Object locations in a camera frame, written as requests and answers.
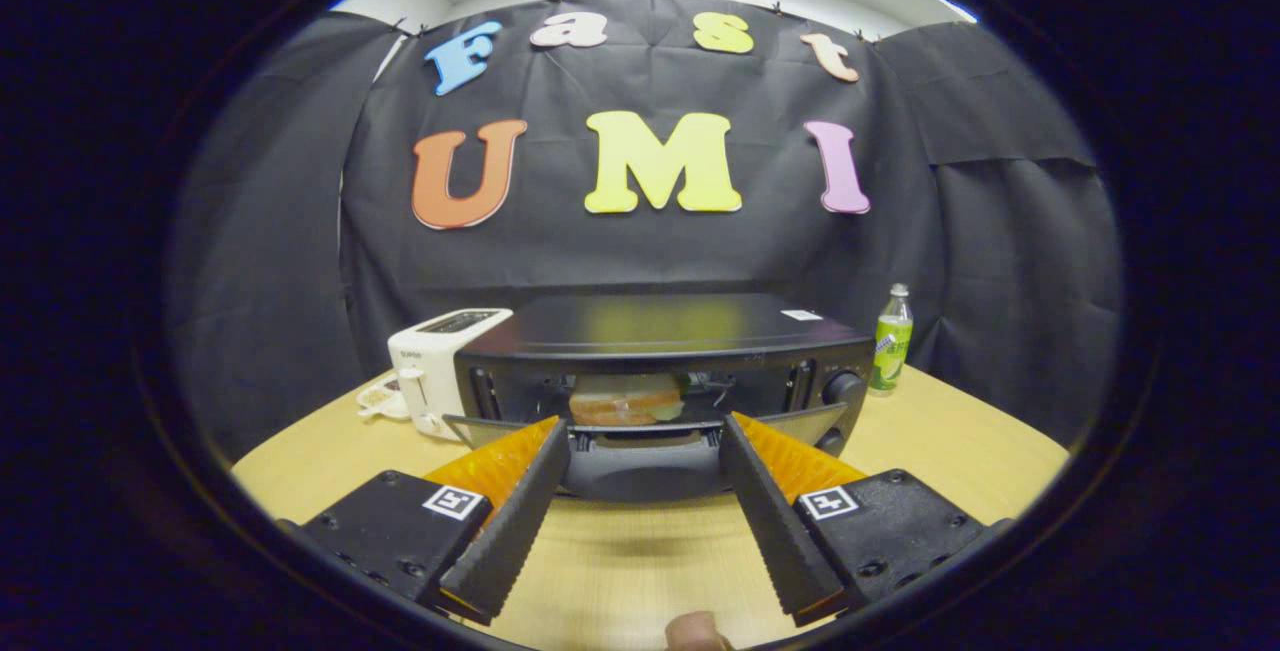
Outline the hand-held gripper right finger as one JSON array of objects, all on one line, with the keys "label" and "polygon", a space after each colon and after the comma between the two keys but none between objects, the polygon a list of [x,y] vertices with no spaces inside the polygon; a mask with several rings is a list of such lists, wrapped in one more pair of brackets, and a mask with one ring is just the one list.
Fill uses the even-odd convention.
[{"label": "hand-held gripper right finger", "polygon": [[783,613],[852,613],[970,558],[986,527],[906,469],[865,475],[759,420],[730,414],[719,464]]}]

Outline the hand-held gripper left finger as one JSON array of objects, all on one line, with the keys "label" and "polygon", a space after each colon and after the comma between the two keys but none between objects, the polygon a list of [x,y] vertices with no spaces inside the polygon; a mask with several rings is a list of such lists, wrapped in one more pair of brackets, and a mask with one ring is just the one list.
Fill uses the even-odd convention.
[{"label": "hand-held gripper left finger", "polygon": [[421,477],[384,469],[301,524],[300,537],[403,599],[486,625],[568,464],[566,420],[540,420]]}]

